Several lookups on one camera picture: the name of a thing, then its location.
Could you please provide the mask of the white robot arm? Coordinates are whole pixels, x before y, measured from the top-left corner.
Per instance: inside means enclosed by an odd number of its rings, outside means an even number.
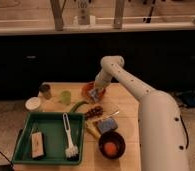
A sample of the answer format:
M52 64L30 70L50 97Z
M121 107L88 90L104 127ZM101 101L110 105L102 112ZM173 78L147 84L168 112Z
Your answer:
M105 56L95 78L101 91L115 78L138 102L141 171L190 171L180 109L168 93L127 72L122 56Z

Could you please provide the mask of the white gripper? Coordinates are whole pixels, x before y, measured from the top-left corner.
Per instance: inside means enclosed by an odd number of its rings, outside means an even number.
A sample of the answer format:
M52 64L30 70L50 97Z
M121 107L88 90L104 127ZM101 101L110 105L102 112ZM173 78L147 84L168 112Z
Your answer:
M104 89L110 84L110 76L106 73L100 72L95 78L95 87L97 89Z

